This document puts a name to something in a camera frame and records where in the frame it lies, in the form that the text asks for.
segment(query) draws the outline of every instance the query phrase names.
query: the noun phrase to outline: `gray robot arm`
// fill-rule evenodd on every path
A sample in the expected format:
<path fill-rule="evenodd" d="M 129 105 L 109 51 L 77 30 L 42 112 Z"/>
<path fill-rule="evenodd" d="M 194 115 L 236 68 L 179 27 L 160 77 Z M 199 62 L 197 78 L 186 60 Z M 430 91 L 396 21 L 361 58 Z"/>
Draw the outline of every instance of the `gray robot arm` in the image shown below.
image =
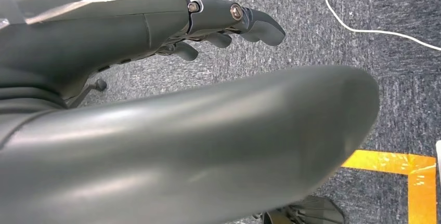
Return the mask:
<path fill-rule="evenodd" d="M 378 86 L 302 67 L 67 109 L 88 76 L 230 34 L 278 45 L 263 12 L 220 0 L 91 4 L 0 30 L 0 222 L 221 223 L 299 200 L 361 144 Z"/>

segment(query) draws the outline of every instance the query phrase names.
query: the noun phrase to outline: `white cable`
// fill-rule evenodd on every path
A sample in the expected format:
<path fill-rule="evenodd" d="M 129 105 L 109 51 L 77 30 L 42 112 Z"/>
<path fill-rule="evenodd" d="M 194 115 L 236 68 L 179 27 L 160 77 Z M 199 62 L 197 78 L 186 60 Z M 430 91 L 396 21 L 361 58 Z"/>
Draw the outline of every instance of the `white cable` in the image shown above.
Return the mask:
<path fill-rule="evenodd" d="M 427 44 L 427 43 L 425 43 L 425 42 L 422 42 L 422 41 L 420 41 L 420 40 L 418 40 L 418 39 L 416 39 L 416 38 L 414 38 L 414 37 L 411 37 L 411 36 L 408 36 L 408 35 L 405 35 L 405 34 L 401 34 L 401 33 L 395 33 L 395 32 L 388 32 L 388 31 L 381 31 L 381 30 L 360 30 L 360 29 L 353 29 L 353 28 L 350 28 L 350 27 L 348 27 L 339 17 L 338 17 L 338 15 L 335 13 L 335 11 L 334 11 L 334 9 L 332 9 L 332 7 L 331 7 L 331 5 L 329 5 L 329 1 L 328 0 L 325 0 L 326 1 L 326 5 L 328 6 L 328 8 L 329 8 L 329 10 L 331 10 L 331 12 L 332 12 L 332 14 L 335 16 L 335 18 L 339 21 L 339 23 L 343 26 L 343 27 L 345 27 L 346 29 L 348 29 L 349 31 L 351 31 L 351 32 L 355 32 L 355 33 L 380 33 L 380 34 L 389 34 L 389 35 L 396 35 L 396 36 L 400 36 L 400 37 L 403 37 L 403 38 L 407 38 L 407 39 L 410 39 L 411 41 L 415 41 L 415 42 L 417 42 L 418 44 L 421 44 L 421 45 L 423 45 L 423 46 L 426 46 L 426 47 L 428 47 L 428 48 L 432 48 L 432 49 L 435 49 L 435 50 L 438 50 L 438 51 L 441 51 L 441 48 L 440 47 L 436 47 L 436 46 L 432 46 L 432 45 L 430 45 L 430 44 Z"/>

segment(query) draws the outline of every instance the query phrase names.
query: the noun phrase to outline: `bolt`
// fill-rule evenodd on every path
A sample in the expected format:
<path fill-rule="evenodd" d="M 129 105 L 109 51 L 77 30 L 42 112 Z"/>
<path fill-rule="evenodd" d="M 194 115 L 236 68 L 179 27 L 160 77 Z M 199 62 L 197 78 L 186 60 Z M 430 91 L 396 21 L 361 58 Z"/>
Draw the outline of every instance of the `bolt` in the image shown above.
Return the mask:
<path fill-rule="evenodd" d="M 199 11 L 199 4 L 197 4 L 196 2 L 190 2 L 188 5 L 188 11 L 189 12 L 197 12 Z"/>
<path fill-rule="evenodd" d="M 231 11 L 231 15 L 233 16 L 233 19 L 235 19 L 237 21 L 242 19 L 243 11 L 242 11 L 242 8 L 239 5 L 233 4 L 231 6 L 231 10 L 230 11 Z"/>

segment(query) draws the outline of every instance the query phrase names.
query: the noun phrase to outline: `yellow tape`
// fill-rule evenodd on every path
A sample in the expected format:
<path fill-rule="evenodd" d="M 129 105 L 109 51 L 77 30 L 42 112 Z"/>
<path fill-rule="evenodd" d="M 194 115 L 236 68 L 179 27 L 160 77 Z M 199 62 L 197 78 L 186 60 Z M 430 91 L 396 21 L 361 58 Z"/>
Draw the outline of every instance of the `yellow tape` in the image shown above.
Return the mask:
<path fill-rule="evenodd" d="M 436 224 L 436 158 L 357 150 L 343 167 L 407 175 L 409 224 Z"/>

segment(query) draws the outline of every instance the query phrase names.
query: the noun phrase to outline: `black mechanical part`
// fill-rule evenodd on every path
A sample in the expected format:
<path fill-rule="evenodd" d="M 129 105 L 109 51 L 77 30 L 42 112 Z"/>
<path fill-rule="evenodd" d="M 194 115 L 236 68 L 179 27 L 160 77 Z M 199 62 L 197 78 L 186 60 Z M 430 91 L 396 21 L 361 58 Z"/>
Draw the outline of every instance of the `black mechanical part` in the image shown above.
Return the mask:
<path fill-rule="evenodd" d="M 83 102 L 84 98 L 86 98 L 87 94 L 89 94 L 91 90 L 104 91 L 106 88 L 106 81 L 98 79 L 93 84 L 87 84 L 78 96 L 69 99 L 67 105 L 69 108 L 76 108 L 81 104 L 81 102 Z"/>
<path fill-rule="evenodd" d="M 343 212 L 330 199 L 311 195 L 253 217 L 262 224 L 345 224 Z"/>

